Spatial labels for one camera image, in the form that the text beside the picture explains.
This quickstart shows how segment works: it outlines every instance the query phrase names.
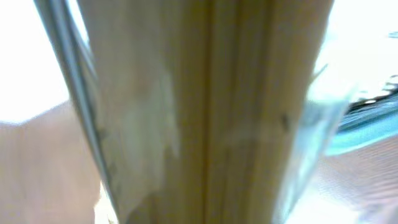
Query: bright light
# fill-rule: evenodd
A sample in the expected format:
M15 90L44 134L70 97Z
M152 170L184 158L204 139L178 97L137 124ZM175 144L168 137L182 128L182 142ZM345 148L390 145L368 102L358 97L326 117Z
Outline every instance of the bright light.
M69 94L33 1L0 2L0 122L21 124Z
M315 189L307 189L298 201L286 224L352 224L359 213L339 203L338 200L322 196Z

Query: teal object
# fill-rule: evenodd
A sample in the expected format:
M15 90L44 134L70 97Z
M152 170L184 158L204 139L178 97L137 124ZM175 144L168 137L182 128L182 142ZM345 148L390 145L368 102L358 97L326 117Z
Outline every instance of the teal object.
M398 111L393 111L338 131L325 154L337 156L352 152L396 134L398 134Z

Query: floor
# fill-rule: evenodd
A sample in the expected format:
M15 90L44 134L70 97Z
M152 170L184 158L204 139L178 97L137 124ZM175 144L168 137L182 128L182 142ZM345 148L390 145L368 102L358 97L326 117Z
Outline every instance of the floor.
M94 223L100 177L70 102L0 124L0 223Z

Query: blurry object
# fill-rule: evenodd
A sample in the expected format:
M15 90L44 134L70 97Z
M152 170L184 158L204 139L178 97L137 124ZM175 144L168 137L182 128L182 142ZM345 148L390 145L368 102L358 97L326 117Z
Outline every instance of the blurry object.
M89 47L36 3L120 223L286 220L353 89L311 82L331 1L80 1Z

